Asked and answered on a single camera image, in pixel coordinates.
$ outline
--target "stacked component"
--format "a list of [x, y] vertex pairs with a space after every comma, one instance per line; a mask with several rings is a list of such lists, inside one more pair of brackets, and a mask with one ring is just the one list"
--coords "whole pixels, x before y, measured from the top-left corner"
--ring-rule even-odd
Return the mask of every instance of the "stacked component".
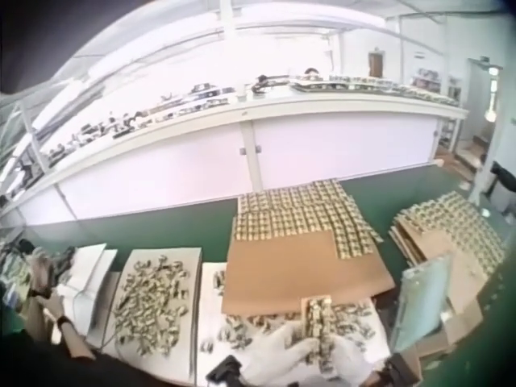
[[153, 352], [167, 356], [179, 340], [180, 318], [188, 313], [185, 302], [176, 307], [170, 304], [189, 298], [182, 285], [189, 272], [180, 261], [169, 264], [167, 256], [161, 256], [154, 267], [150, 260], [138, 261], [134, 270], [127, 275], [124, 295], [115, 307], [117, 343], [136, 341], [141, 356]]
[[239, 197], [239, 213], [233, 222], [236, 240], [263, 240], [316, 231], [333, 231], [339, 258], [343, 260], [370, 254], [373, 240], [382, 242], [337, 180]]
[[408, 224], [421, 234], [444, 231], [461, 251], [474, 256], [487, 276], [505, 258], [496, 232], [457, 192], [403, 210], [395, 218], [395, 227], [400, 227], [400, 223]]

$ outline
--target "brown cardboard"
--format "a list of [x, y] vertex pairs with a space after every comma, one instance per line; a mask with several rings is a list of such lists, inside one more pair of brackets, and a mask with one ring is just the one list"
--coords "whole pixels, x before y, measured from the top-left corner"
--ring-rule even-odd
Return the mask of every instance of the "brown cardboard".
[[232, 240], [223, 313], [298, 312], [301, 299], [327, 294], [334, 304], [357, 302], [394, 287], [375, 251], [337, 258], [332, 231], [257, 241]]

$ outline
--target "cardboard box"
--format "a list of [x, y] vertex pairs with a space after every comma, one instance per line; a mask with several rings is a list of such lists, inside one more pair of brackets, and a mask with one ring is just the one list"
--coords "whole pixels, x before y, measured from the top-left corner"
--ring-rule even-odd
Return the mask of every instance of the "cardboard box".
[[441, 230], [418, 233], [410, 225], [401, 222], [403, 230], [425, 259], [451, 254], [450, 285], [448, 301], [457, 314], [463, 313], [487, 282], [476, 258], [462, 252]]
[[411, 225], [397, 221], [391, 230], [394, 241], [412, 264], [451, 254], [451, 276], [448, 287], [448, 308], [441, 314], [438, 332], [418, 341], [420, 357], [449, 351], [482, 322], [476, 296], [487, 282], [487, 276], [473, 256], [462, 252], [444, 231], [417, 232]]
[[249, 316], [298, 312], [302, 298], [327, 294], [339, 305], [393, 287], [393, 278], [377, 251], [340, 260], [332, 231], [232, 240], [223, 313]]
[[482, 320], [482, 311], [476, 299], [461, 314], [455, 314], [451, 308], [443, 312], [441, 329], [416, 344], [419, 357], [452, 349], [456, 343], [472, 333]]

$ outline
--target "worker's arm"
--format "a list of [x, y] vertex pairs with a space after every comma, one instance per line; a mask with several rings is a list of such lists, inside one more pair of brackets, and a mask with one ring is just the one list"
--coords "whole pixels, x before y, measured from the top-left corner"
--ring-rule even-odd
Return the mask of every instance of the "worker's arm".
[[[60, 317], [65, 316], [65, 310], [61, 304], [60, 297], [55, 291], [52, 292], [52, 296], [48, 299], [41, 296], [38, 296], [36, 299], [43, 308], [48, 309], [56, 321], [59, 320]], [[82, 337], [79, 336], [72, 323], [65, 322], [61, 325], [60, 329], [72, 358], [89, 358], [95, 360], [95, 355], [90, 351]]]
[[[48, 289], [48, 267], [50, 261], [45, 256], [35, 256], [31, 260], [31, 290], [44, 293]], [[34, 341], [48, 341], [48, 333], [45, 329], [43, 310], [35, 298], [28, 300], [27, 321], [25, 331]]]

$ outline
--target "black tool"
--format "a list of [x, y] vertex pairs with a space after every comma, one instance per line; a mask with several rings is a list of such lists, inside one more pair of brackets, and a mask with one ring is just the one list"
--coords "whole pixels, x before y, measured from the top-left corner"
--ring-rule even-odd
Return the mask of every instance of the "black tool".
[[216, 385], [225, 382], [227, 387], [243, 387], [239, 380], [241, 366], [242, 364], [233, 355], [229, 355], [206, 375], [206, 379]]

